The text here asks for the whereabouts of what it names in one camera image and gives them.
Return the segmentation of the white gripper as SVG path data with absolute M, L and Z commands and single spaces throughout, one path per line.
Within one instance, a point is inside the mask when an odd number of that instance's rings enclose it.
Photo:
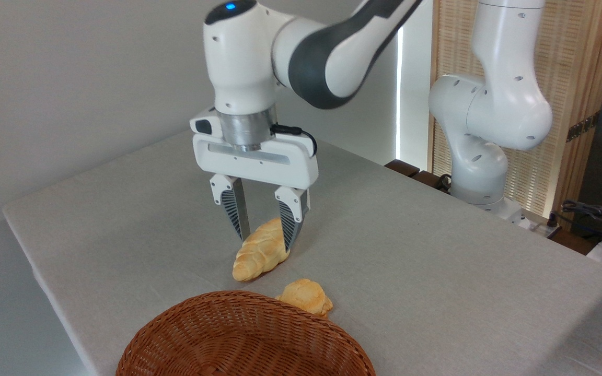
M 196 162 L 210 179 L 215 204 L 224 208 L 241 241 L 251 234 L 243 179 L 279 185 L 275 197 L 280 210 L 286 253 L 291 251 L 309 210 L 308 188 L 318 178 L 318 164 L 310 138 L 277 135 L 260 150 L 243 151 L 220 138 L 193 137 Z

